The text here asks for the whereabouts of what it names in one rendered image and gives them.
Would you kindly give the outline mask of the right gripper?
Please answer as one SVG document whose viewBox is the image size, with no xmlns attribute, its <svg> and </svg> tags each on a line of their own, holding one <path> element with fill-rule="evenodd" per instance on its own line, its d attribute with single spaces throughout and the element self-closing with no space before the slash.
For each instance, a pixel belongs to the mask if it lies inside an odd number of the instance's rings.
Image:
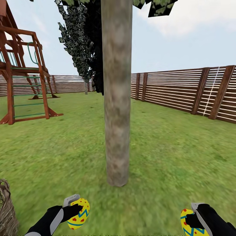
<svg viewBox="0 0 236 236">
<path fill-rule="evenodd" d="M 197 219 L 197 215 L 195 214 L 187 214 L 186 224 L 190 225 L 191 228 L 200 228 L 200 229 L 205 229 L 201 223 Z"/>
</svg>

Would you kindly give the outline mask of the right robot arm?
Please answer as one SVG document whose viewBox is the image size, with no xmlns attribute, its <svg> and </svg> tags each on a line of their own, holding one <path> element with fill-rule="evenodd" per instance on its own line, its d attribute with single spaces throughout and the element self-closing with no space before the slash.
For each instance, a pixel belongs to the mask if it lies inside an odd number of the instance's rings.
<svg viewBox="0 0 236 236">
<path fill-rule="evenodd" d="M 191 203 L 194 214 L 187 214 L 186 224 L 191 228 L 205 229 L 209 236 L 236 236 L 236 228 L 226 223 L 217 212 L 205 203 Z"/>
</svg>

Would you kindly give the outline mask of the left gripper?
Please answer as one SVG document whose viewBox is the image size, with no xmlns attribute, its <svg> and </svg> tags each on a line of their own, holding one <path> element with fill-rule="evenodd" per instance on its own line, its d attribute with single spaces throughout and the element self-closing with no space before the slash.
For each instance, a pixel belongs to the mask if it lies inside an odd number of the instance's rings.
<svg viewBox="0 0 236 236">
<path fill-rule="evenodd" d="M 66 207 L 68 210 L 68 216 L 65 221 L 71 219 L 72 217 L 76 216 L 79 214 L 79 211 L 83 209 L 81 205 L 75 204 L 73 206 L 68 206 Z"/>
</svg>

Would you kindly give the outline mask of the wicker basket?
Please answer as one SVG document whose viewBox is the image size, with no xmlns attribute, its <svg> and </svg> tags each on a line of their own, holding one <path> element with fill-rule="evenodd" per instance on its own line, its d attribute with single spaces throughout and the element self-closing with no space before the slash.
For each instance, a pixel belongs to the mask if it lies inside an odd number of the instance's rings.
<svg viewBox="0 0 236 236">
<path fill-rule="evenodd" d="M 1 183 L 4 182 L 4 185 Z M 10 185 L 6 179 L 0 179 L 0 236 L 16 236 L 19 221 L 11 199 Z"/>
</svg>

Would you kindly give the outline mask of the easter egg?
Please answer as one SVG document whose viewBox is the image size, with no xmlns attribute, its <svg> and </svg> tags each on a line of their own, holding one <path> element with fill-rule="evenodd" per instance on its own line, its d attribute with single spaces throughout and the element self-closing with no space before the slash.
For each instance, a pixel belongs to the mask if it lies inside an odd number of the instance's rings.
<svg viewBox="0 0 236 236">
<path fill-rule="evenodd" d="M 77 201 L 74 201 L 71 203 L 71 206 L 78 204 L 81 205 L 83 207 L 82 210 L 79 211 L 79 214 L 72 217 L 71 219 L 69 219 L 68 225 L 71 229 L 76 230 L 79 227 L 81 227 L 84 222 L 87 220 L 88 216 L 89 216 L 89 212 L 90 212 L 90 205 L 89 202 L 84 199 L 84 198 L 80 198 Z"/>
<path fill-rule="evenodd" d="M 190 209 L 184 209 L 181 212 L 181 225 L 186 236 L 209 236 L 205 229 L 191 228 L 190 225 L 186 224 L 187 214 L 194 214 Z"/>
</svg>

